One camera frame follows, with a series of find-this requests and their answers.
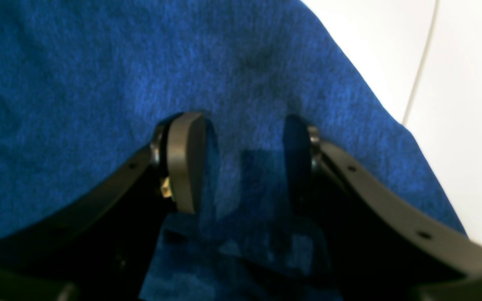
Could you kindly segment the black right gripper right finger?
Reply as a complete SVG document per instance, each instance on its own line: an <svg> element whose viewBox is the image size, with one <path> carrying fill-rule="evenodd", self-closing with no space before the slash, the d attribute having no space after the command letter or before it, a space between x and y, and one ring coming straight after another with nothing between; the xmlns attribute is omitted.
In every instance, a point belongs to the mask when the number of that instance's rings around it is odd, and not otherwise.
<svg viewBox="0 0 482 301"><path fill-rule="evenodd" d="M482 246L400 199L296 115L283 135L294 214L323 233L345 301L482 301Z"/></svg>

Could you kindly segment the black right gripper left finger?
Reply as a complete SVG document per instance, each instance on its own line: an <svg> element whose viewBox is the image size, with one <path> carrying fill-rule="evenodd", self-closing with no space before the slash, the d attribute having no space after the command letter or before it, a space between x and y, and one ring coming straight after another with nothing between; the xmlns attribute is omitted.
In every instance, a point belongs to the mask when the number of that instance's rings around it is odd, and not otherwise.
<svg viewBox="0 0 482 301"><path fill-rule="evenodd" d="M198 210L205 157L203 114L159 122L88 194L0 240L0 301L138 301L163 221Z"/></svg>

